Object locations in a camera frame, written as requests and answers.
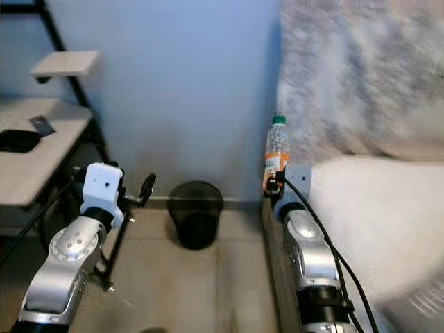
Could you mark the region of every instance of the green bottle cap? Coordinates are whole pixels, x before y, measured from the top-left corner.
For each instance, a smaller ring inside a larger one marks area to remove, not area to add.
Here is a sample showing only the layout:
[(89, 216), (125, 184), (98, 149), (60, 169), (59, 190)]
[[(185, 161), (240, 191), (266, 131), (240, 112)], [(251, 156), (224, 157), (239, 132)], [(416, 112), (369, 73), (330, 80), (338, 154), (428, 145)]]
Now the green bottle cap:
[(286, 124), (286, 123), (287, 123), (287, 120), (285, 119), (285, 116), (282, 116), (281, 114), (279, 114), (279, 115), (276, 115), (276, 116), (273, 117), (273, 125), (274, 125), (275, 123), (283, 123), (283, 124)]

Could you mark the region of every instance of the gray patterned cloth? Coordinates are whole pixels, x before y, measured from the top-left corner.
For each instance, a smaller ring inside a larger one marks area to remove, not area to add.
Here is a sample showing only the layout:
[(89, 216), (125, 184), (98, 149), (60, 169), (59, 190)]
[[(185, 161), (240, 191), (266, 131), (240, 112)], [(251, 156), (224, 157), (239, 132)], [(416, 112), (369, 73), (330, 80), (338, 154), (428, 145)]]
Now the gray patterned cloth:
[(293, 158), (444, 160), (444, 25), (396, 14), (384, 0), (282, 0), (278, 112)]

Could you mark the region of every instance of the black cable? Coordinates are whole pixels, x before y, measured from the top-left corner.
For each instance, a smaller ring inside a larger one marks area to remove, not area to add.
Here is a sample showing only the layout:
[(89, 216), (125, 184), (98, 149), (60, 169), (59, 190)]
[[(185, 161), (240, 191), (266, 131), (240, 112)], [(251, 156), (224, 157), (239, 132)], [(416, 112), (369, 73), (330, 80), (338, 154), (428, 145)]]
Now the black cable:
[[(336, 249), (336, 247), (334, 247), (332, 240), (328, 236), (327, 230), (324, 228), (324, 225), (322, 224), (321, 220), (316, 215), (315, 211), (313, 210), (313, 208), (311, 207), (311, 205), (309, 204), (307, 199), (299, 192), (299, 190), (293, 184), (291, 184), (291, 182), (288, 179), (285, 178), (284, 181), (294, 191), (294, 193), (299, 197), (299, 199), (302, 201), (302, 203), (307, 208), (309, 213), (313, 216), (313, 219), (315, 220), (316, 224), (319, 226), (322, 233), (324, 234), (325, 241), (327, 242), (329, 247), (332, 249), (333, 256), (335, 257), (335, 261), (336, 261), (336, 258), (339, 258), (339, 260), (345, 266), (345, 269), (347, 270), (347, 272), (349, 272), (350, 277), (353, 279), (353, 282), (356, 284), (359, 295), (361, 296), (362, 303), (364, 304), (364, 308), (366, 310), (368, 320), (370, 321), (370, 325), (372, 327), (372, 331), (374, 333), (379, 333), (379, 330), (377, 329), (377, 326), (376, 326), (375, 318), (373, 317), (372, 310), (370, 308), (370, 305), (368, 304), (366, 294), (364, 293), (364, 289), (362, 288), (361, 283), (359, 282), (357, 276), (355, 275), (355, 273), (353, 272), (351, 267), (348, 265), (348, 263), (346, 262), (344, 257), (339, 253), (339, 251)], [(338, 275), (339, 275), (339, 271), (341, 270), (341, 268), (340, 268), (340, 265), (337, 265), (337, 266), (338, 266)], [(352, 318), (353, 323), (355, 323), (355, 321), (357, 323), (357, 319), (356, 319), (355, 315), (353, 315), (353, 316), (350, 315), (350, 317)]]
[(41, 210), (24, 226), (22, 231), (15, 237), (13, 243), (9, 245), (8, 249), (6, 250), (5, 254), (0, 257), (0, 268), (5, 264), (6, 260), (9, 258), (9, 256), (12, 254), (12, 252), (15, 250), (17, 245), (19, 245), (20, 241), (26, 236), (26, 234), (33, 228), (35, 223), (39, 221), (39, 219), (42, 217), (42, 215), (54, 204), (60, 197), (63, 195), (71, 186), (70, 180), (62, 189), (51, 199), (49, 200)]

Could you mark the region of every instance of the desk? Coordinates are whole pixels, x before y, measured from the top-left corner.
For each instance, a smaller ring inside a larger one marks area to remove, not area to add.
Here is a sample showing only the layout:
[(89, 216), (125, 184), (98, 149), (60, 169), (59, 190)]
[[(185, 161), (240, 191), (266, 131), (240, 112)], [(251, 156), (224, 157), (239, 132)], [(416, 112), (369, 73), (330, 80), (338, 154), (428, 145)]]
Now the desk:
[(29, 206), (43, 190), (92, 119), (91, 111), (59, 99), (13, 99), (1, 103), (2, 130), (35, 130), (29, 119), (45, 116), (55, 133), (29, 153), (0, 152), (0, 205)]

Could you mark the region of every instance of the black object on desk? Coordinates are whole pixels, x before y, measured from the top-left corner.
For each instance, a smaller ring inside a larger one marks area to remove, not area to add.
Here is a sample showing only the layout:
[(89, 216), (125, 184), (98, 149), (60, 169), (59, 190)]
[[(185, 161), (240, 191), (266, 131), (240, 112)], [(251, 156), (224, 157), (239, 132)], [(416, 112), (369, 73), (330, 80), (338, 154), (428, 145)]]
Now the black object on desk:
[(29, 130), (4, 130), (0, 133), (0, 151), (27, 153), (40, 142), (40, 136)]

